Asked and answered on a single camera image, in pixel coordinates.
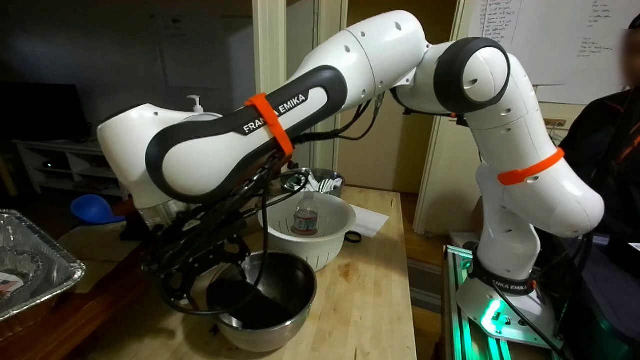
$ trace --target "blue object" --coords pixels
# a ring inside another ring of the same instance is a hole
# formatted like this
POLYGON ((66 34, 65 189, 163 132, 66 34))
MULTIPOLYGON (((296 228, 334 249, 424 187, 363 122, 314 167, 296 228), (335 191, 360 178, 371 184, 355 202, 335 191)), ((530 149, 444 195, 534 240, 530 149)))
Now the blue object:
POLYGON ((73 200, 71 213, 83 222, 92 225, 112 224, 125 220, 125 217, 115 216, 107 200, 98 195, 83 195, 73 200))

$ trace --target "robotic arm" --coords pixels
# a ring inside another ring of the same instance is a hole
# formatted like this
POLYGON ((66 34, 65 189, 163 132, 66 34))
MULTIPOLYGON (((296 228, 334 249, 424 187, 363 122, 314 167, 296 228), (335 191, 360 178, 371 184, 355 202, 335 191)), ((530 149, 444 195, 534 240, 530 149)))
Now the robotic arm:
MULTIPOLYGON (((482 271, 460 289, 462 310, 480 319, 499 282, 549 331, 553 312, 529 285, 540 251, 532 225, 575 237, 595 228, 604 204, 551 142, 520 62, 485 38, 431 45, 413 15, 395 11, 331 37, 266 98, 294 138, 387 90, 413 111, 464 114, 482 154, 485 219, 474 262, 482 271)), ((247 168, 278 149, 251 106, 218 118, 146 104, 100 125, 98 137, 149 225, 170 224, 186 204, 223 202, 247 168)))

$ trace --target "white colander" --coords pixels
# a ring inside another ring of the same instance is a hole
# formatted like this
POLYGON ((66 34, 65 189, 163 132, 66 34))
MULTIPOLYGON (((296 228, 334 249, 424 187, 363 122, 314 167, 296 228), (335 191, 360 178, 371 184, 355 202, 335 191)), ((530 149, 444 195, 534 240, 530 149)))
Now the white colander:
MULTIPOLYGON (((298 255, 319 271, 342 249, 344 235, 356 222, 356 213, 346 201, 333 195, 314 193, 318 207, 318 232, 312 236, 299 236, 291 231, 293 215, 303 193, 275 204, 267 209, 269 222, 269 249, 298 255)), ((258 213, 262 224, 262 212, 258 213)))

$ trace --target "plastic water bottle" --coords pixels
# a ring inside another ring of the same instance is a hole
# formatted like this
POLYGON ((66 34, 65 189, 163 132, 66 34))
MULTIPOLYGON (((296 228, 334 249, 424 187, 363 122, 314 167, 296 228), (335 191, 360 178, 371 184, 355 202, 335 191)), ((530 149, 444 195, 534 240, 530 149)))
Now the plastic water bottle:
POLYGON ((318 207, 313 192, 304 192, 293 215, 291 231, 296 235, 312 236, 318 232, 318 207))

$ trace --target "butcher block countertop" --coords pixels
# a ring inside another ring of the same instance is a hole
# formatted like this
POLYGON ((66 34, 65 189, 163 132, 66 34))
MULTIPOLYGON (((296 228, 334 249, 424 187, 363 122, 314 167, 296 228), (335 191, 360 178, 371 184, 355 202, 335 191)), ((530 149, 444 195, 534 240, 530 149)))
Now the butcher block countertop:
MULTIPOLYGON (((317 273, 317 295, 309 318, 286 346, 268 353, 238 349, 222 333, 209 333, 212 318, 177 313, 149 288, 98 331, 97 348, 88 358, 415 359, 400 195, 345 188, 342 198, 388 215, 389 220, 374 238, 345 243, 337 258, 317 273)), ((256 233, 247 242, 252 250, 259 250, 253 244, 260 241, 256 233)), ((201 278, 195 292, 208 285, 207 274, 201 278)))

